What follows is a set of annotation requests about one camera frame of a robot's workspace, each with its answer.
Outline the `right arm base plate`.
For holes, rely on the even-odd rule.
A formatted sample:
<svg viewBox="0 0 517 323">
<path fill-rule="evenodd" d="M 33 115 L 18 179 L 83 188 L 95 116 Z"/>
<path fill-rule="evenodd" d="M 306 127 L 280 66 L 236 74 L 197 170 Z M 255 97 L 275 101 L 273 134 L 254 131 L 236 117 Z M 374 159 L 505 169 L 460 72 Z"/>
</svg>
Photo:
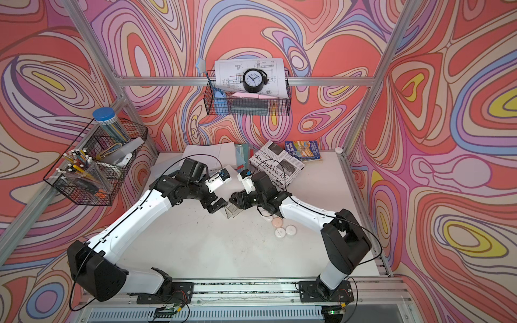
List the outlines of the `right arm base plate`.
<svg viewBox="0 0 517 323">
<path fill-rule="evenodd" d="M 337 288 L 329 289 L 319 279 L 300 281 L 296 284 L 302 303 L 340 303 L 349 304 L 355 301 L 354 291 L 348 280 L 343 280 Z"/>
</svg>

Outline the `white three-drawer box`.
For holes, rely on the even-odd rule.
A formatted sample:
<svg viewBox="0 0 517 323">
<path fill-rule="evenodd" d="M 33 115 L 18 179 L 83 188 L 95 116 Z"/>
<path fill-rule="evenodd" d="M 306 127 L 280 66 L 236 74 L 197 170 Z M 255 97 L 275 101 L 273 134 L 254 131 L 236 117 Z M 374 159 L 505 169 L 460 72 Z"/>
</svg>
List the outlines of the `white three-drawer box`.
<svg viewBox="0 0 517 323">
<path fill-rule="evenodd" d="M 223 197 L 227 200 L 228 205 L 225 207 L 226 217 L 228 219 L 235 218 L 242 210 L 231 203 L 230 198 L 233 193 L 240 192 L 244 189 L 241 181 L 238 180 L 238 172 L 231 166 L 226 166 L 225 169 L 230 175 L 229 183 L 223 186 Z"/>
</svg>

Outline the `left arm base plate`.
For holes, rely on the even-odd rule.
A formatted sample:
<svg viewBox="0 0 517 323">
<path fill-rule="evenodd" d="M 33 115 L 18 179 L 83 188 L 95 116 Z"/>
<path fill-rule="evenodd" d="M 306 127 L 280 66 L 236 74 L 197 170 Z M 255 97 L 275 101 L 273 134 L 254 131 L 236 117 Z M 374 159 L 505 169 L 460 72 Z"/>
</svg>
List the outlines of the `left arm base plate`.
<svg viewBox="0 0 517 323">
<path fill-rule="evenodd" d="M 195 284 L 192 282 L 167 283 L 156 293 L 138 293 L 137 304 L 190 304 Z"/>
</svg>

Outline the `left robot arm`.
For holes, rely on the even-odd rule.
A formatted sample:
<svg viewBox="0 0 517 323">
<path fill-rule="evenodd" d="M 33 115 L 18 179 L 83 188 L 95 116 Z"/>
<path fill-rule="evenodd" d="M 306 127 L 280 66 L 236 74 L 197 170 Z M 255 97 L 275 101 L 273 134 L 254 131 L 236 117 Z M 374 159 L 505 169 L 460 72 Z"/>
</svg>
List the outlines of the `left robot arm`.
<svg viewBox="0 0 517 323">
<path fill-rule="evenodd" d="M 230 182 L 226 168 L 210 175 L 207 165 L 191 156 L 179 170 L 157 178 L 133 207 L 104 231 L 87 242 L 73 242 L 67 257 L 73 285 L 85 289 L 95 300 L 104 302 L 127 293 L 151 297 L 172 297 L 172 277 L 153 267 L 149 271 L 124 269 L 118 262 L 130 244 L 161 215 L 185 200 L 199 201 L 213 214 L 228 203 L 215 191 Z"/>
</svg>

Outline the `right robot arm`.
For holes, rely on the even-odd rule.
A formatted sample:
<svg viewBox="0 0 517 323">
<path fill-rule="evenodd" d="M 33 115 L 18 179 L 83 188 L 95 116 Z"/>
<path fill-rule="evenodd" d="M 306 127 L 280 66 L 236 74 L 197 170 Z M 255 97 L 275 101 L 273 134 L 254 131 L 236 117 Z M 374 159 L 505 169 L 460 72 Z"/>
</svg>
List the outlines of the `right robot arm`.
<svg viewBox="0 0 517 323">
<path fill-rule="evenodd" d="M 370 232 L 347 209 L 339 212 L 318 209 L 288 191 L 280 191 L 265 172 L 244 170 L 238 175 L 244 190 L 230 197 L 231 204 L 246 210 L 256 207 L 269 216 L 289 219 L 321 234 L 329 260 L 315 280 L 315 289 L 328 297 L 360 266 L 372 249 Z"/>
</svg>

